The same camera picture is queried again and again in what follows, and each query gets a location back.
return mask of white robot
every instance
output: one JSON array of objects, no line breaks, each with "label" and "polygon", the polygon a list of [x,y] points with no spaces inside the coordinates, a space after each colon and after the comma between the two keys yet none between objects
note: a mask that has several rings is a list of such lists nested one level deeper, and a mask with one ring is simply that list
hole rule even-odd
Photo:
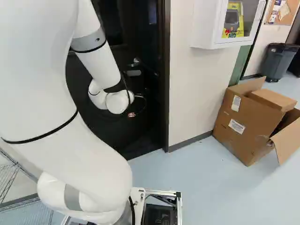
[{"label": "white robot", "polygon": [[99,109],[120,114],[134,100],[128,90],[104,91],[121,76],[91,1],[1,0],[0,31],[0,136],[43,171],[41,201],[97,225],[125,224],[128,198],[142,206],[144,189],[132,188],[127,161],[87,128],[65,79],[71,46]]}]

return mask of paper notice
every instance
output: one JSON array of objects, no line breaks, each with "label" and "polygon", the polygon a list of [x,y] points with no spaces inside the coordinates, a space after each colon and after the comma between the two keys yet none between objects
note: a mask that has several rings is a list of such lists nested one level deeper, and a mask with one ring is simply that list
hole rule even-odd
[{"label": "paper notice", "polygon": [[238,132],[240,135],[243,134],[244,130],[245,130],[245,126],[241,125],[240,123],[238,123],[237,121],[231,119],[228,126],[230,128],[232,128],[234,131]]},{"label": "paper notice", "polygon": [[280,10],[279,10],[279,21],[282,20],[283,17],[285,17],[286,15],[290,14],[290,7],[288,6],[287,2],[282,6],[280,7]]},{"label": "paper notice", "polygon": [[239,111],[239,108],[240,108],[240,100],[241,98],[237,95],[234,96],[233,98],[233,102],[232,102],[232,105],[231,105],[231,109],[238,112]]}]

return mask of beige wall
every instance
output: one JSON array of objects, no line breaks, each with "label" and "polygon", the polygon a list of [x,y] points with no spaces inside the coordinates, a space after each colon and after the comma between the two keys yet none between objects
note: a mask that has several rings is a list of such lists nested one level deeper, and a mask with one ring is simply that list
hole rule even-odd
[{"label": "beige wall", "polygon": [[240,49],[189,47],[193,5],[171,0],[169,146],[213,129]]},{"label": "beige wall", "polygon": [[269,1],[268,3],[266,13],[263,18],[263,24],[259,30],[257,40],[244,76],[260,73],[259,67],[263,59],[265,49],[268,46],[268,44],[273,42],[285,43],[287,36],[289,35],[290,29],[292,27],[292,26],[284,26],[284,25],[264,24],[270,5],[271,5],[271,1]]}]

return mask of black band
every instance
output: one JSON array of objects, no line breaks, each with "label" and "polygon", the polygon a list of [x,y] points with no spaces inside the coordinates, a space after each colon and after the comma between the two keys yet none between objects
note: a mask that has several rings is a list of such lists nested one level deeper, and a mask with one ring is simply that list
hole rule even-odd
[{"label": "black band", "polygon": [[33,138],[26,139],[26,140],[23,140],[23,141],[8,141],[8,140],[5,140],[3,138],[1,138],[1,139],[3,141],[5,141],[6,143],[8,143],[8,144],[25,144],[25,143],[29,143],[29,142],[34,142],[36,140],[39,140],[39,139],[42,139],[42,138],[47,137],[49,135],[52,135],[55,132],[63,129],[66,125],[68,125],[70,122],[72,122],[72,120],[74,120],[77,115],[78,115],[78,110],[76,110],[75,114],[67,122],[65,122],[64,124],[60,125],[59,127],[55,128],[52,131],[49,131],[49,132],[47,132],[43,135],[37,136],[37,137],[33,137]]},{"label": "black band", "polygon": [[72,49],[73,52],[76,52],[76,53],[91,53],[95,50],[98,50],[99,48],[102,48],[105,44],[106,44],[107,40],[105,39],[105,42],[102,43],[102,45],[98,46],[97,48],[92,48],[92,49],[89,49],[89,50],[86,50],[86,51],[77,51],[75,49]]},{"label": "black band", "polygon": [[110,88],[105,88],[103,89],[103,91],[105,91],[106,93],[116,93],[124,89],[125,89],[124,82],[122,79],[120,79],[119,83],[117,83],[116,85]]}]

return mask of gray baseboard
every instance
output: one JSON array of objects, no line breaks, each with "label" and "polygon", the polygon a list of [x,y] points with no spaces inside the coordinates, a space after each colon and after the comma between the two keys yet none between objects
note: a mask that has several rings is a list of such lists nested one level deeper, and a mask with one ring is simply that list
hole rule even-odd
[{"label": "gray baseboard", "polygon": [[251,79],[251,78],[261,77],[261,76],[262,76],[261,74],[253,74],[253,75],[249,75],[249,76],[244,76],[241,78],[241,81]]},{"label": "gray baseboard", "polygon": [[22,203],[24,201],[34,199],[34,198],[37,198],[37,197],[38,197],[37,194],[32,194],[32,195],[28,195],[28,196],[25,196],[25,197],[22,197],[22,198],[18,198],[18,199],[15,199],[15,200],[4,202],[0,205],[0,209],[2,209],[4,207],[7,207],[7,206],[10,206],[10,205],[19,204],[19,203]]},{"label": "gray baseboard", "polygon": [[181,149],[181,148],[183,148],[183,147],[185,147],[185,146],[187,146],[187,145],[189,145],[189,144],[192,144],[192,143],[194,143],[194,142],[197,142],[197,141],[199,141],[199,140],[202,140],[202,139],[204,139],[204,138],[207,138],[207,137],[211,136],[211,134],[212,134],[212,130],[211,130],[211,131],[208,131],[208,132],[206,132],[206,133],[204,133],[204,134],[198,135],[198,136],[196,136],[196,137],[192,137],[192,138],[190,138],[190,139],[187,139],[186,141],[183,141],[183,142],[180,142],[180,143],[178,143],[178,144],[172,145],[172,146],[170,146],[170,147],[168,148],[168,152],[172,152],[172,151],[175,151],[175,150],[177,150],[177,149]]}]

